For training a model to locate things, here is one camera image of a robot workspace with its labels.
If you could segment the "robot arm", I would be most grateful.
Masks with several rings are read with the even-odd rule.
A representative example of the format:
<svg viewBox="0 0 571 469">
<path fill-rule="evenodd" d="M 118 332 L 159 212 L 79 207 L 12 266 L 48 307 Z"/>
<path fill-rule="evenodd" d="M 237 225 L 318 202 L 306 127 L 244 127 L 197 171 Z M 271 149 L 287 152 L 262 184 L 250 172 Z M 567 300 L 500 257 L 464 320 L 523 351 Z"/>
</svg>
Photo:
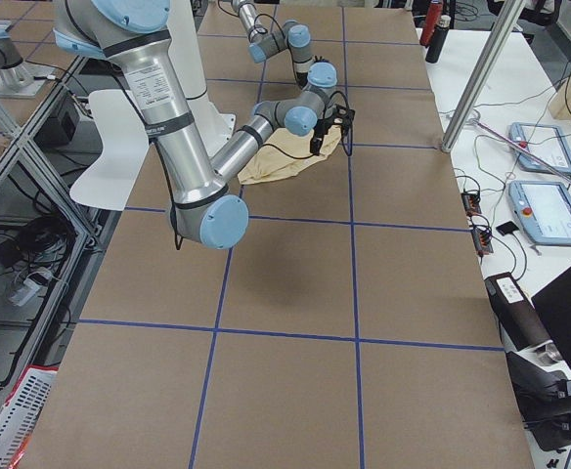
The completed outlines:
<svg viewBox="0 0 571 469">
<path fill-rule="evenodd" d="M 190 239 L 213 249 L 229 249 L 242 239 L 248 209 L 228 192 L 228 183 L 278 129 L 309 138 L 313 156 L 319 155 L 332 126 L 339 126 L 342 135 L 351 131 L 355 112 L 348 103 L 336 101 L 342 95 L 336 88 L 336 70 L 331 62 L 313 56 L 308 27 L 286 21 L 270 32 L 260 23 L 252 1 L 232 4 L 250 55 L 262 63 L 288 51 L 301 92 L 294 99 L 256 105 L 250 120 L 213 156 L 171 60 L 170 2 L 57 1 L 54 9 L 54 33 L 61 49 L 121 69 L 159 153 L 178 242 Z"/>
<path fill-rule="evenodd" d="M 292 71 L 299 88 L 308 82 L 308 74 L 314 64 L 329 60 L 312 53 L 311 34 L 307 25 L 288 20 L 280 25 L 271 18 L 276 30 L 270 32 L 261 22 L 255 3 L 250 0 L 232 1 L 234 15 L 245 29 L 249 41 L 248 51 L 257 64 L 264 63 L 280 52 L 289 51 Z"/>
</svg>

